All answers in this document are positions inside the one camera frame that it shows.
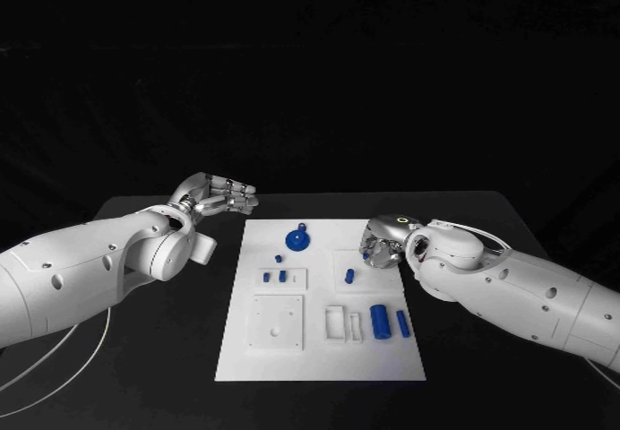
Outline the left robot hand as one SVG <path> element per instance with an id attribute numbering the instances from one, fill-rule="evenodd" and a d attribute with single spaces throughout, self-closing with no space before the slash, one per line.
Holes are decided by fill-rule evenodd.
<path id="1" fill-rule="evenodd" d="M 205 172 L 184 179 L 167 202 L 180 206 L 193 216 L 203 217 L 222 212 L 249 215 L 258 206 L 252 185 Z"/>

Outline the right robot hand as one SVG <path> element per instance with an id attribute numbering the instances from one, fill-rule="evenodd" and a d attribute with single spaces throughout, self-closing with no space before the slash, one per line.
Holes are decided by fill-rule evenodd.
<path id="1" fill-rule="evenodd" d="M 369 267 L 389 269 L 399 264 L 406 240 L 419 228 L 421 221 L 401 214 L 378 215 L 367 221 L 359 254 Z"/>

